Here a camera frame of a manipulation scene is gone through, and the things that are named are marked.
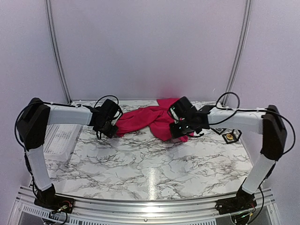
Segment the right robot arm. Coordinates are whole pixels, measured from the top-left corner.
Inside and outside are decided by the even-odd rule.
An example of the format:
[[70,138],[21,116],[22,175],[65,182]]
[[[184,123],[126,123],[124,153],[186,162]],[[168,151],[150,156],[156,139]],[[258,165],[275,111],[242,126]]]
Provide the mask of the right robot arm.
[[235,196],[216,201],[220,215],[244,211],[257,205],[255,193],[268,179],[276,163],[285,154],[286,119],[275,105],[243,109],[222,106],[220,102],[196,108],[187,97],[181,97],[167,109],[173,119],[171,136],[177,139],[204,129],[231,129],[254,133],[261,138],[261,147],[247,177]]

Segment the magenta t-shirt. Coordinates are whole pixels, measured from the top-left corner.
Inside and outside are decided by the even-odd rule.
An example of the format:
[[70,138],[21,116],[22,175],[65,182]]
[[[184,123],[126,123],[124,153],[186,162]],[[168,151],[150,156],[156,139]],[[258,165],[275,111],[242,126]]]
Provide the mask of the magenta t-shirt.
[[177,101],[176,98],[158,99],[158,106],[140,107],[137,110],[124,113],[117,121],[117,136],[139,131],[149,127],[151,133],[161,141],[172,139],[169,124],[174,120],[168,115],[167,110]]

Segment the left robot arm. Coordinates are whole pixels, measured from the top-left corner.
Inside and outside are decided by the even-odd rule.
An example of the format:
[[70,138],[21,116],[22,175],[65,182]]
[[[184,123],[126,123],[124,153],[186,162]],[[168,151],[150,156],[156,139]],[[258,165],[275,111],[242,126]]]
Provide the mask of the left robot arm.
[[56,194],[54,184],[45,163],[44,145],[49,125],[67,124],[92,127],[97,139],[102,135],[112,138],[116,135],[117,120],[123,115],[118,102],[107,98],[100,106],[64,105],[42,101],[35,97],[25,106],[15,121],[15,138],[23,148],[25,164],[32,177],[34,203],[48,209],[74,203],[72,198]]

